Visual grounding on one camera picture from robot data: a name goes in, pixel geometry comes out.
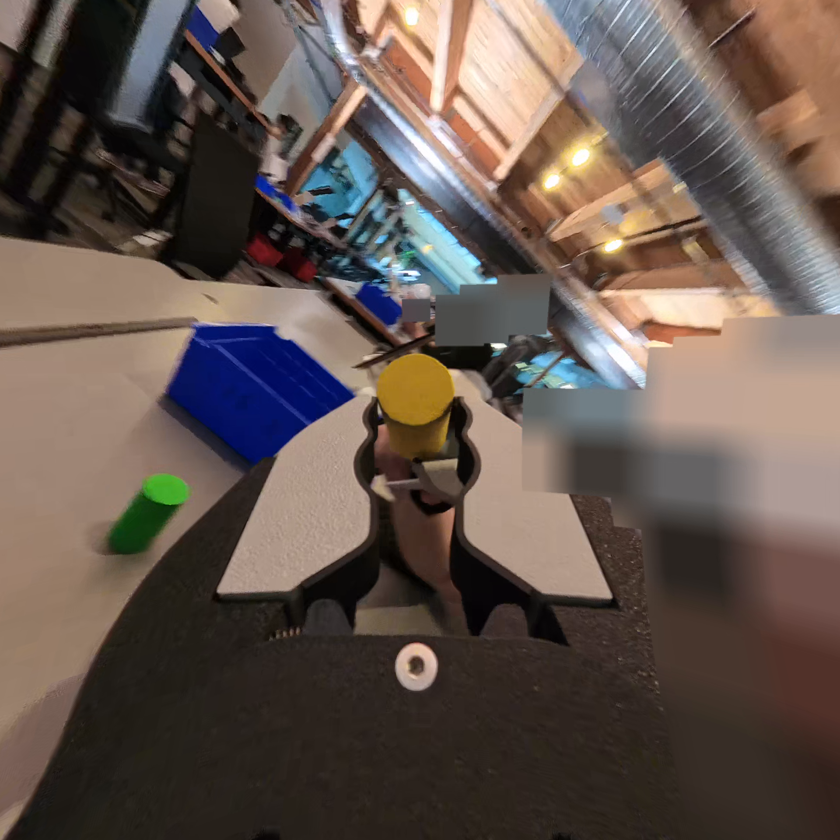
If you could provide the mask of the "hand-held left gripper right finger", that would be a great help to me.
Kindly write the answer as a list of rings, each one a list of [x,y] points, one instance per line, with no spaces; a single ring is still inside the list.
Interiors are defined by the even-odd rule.
[[[499,605],[519,606],[538,624],[555,605],[608,606],[613,592],[567,495],[525,490],[522,429],[481,400],[457,397],[458,440],[451,578],[468,624]]]

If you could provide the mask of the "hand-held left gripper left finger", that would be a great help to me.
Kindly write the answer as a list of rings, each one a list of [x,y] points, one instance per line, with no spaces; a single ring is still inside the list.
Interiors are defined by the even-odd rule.
[[[294,621],[315,602],[355,623],[378,580],[373,394],[358,394],[278,452],[217,585],[223,602],[280,601]]]

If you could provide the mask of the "yellow cylinder block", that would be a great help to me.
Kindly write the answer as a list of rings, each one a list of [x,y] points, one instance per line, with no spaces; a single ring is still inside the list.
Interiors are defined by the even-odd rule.
[[[395,359],[380,374],[376,397],[391,449],[399,456],[430,459],[444,448],[455,383],[442,363],[422,353]]]

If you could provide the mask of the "blue plastic bin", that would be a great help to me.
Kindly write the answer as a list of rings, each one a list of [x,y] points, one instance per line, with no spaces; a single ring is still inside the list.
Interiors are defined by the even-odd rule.
[[[165,393],[250,464],[354,398],[301,346],[256,323],[195,324]]]

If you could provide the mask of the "green cylinder block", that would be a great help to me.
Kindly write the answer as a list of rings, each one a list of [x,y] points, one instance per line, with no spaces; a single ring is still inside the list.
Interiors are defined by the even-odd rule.
[[[107,537],[108,550],[121,555],[144,553],[190,496],[191,488],[178,476],[165,473],[147,476],[112,525]]]

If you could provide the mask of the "person's right forearm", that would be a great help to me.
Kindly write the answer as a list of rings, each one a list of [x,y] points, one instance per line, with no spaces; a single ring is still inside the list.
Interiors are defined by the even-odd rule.
[[[384,560],[434,591],[444,607],[456,612],[461,594],[450,573],[455,510],[438,500],[402,493],[386,502],[380,515]]]

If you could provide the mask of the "small blue storage bin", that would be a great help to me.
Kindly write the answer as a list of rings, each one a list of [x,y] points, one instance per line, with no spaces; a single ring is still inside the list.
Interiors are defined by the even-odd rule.
[[[394,327],[403,316],[400,299],[375,283],[364,283],[356,292],[355,299],[388,329]]]

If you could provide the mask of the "black partition panel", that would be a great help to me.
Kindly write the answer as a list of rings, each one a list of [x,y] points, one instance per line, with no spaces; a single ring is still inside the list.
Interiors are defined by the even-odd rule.
[[[245,252],[259,157],[201,112],[166,263],[191,280],[221,280]]]

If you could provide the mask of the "silver spiral air duct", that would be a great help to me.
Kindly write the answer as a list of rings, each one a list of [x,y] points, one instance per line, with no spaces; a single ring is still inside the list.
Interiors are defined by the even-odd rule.
[[[723,242],[793,314],[838,314],[838,245],[678,2],[546,2],[612,93],[610,131],[668,167]]]

